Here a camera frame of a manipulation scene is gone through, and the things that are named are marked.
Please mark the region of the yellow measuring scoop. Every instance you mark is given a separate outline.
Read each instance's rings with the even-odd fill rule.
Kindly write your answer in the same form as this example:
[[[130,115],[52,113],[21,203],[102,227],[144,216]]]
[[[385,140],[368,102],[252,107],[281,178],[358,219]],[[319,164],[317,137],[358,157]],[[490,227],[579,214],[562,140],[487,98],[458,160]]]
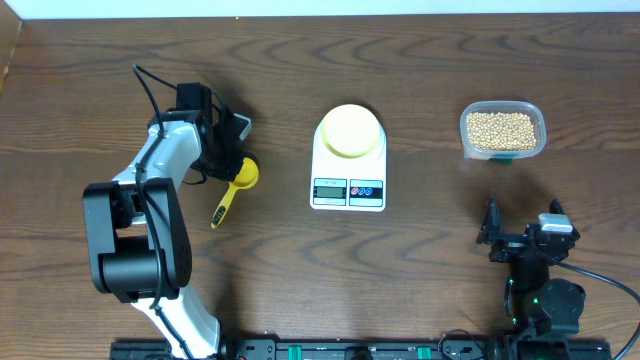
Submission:
[[[259,168],[256,162],[245,157],[243,159],[242,167],[238,175],[229,183],[228,189],[216,207],[215,212],[211,218],[210,225],[212,228],[218,228],[225,216],[230,210],[231,204],[234,200],[236,193],[240,190],[248,190],[254,187],[259,180]]]

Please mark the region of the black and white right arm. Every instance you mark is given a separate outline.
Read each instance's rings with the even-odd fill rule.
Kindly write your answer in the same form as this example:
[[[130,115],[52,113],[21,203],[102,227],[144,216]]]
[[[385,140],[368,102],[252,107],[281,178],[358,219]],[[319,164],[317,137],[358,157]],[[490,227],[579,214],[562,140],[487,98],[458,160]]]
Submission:
[[[521,234],[503,230],[495,198],[476,238],[491,247],[489,260],[506,263],[504,306],[513,331],[487,343],[487,359],[577,359],[570,337],[579,332],[586,293],[571,281],[552,278],[550,268],[566,259],[580,238],[558,201]]]

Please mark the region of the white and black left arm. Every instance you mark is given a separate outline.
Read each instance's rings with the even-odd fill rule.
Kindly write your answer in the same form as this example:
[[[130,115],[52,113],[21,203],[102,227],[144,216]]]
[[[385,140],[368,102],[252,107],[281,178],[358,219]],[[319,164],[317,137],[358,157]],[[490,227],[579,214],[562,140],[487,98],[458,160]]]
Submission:
[[[143,312],[172,358],[229,359],[234,348],[190,283],[192,249],[177,192],[189,170],[234,180],[251,120],[200,83],[175,90],[175,106],[151,119],[126,169],[83,192],[91,278],[99,292]]]

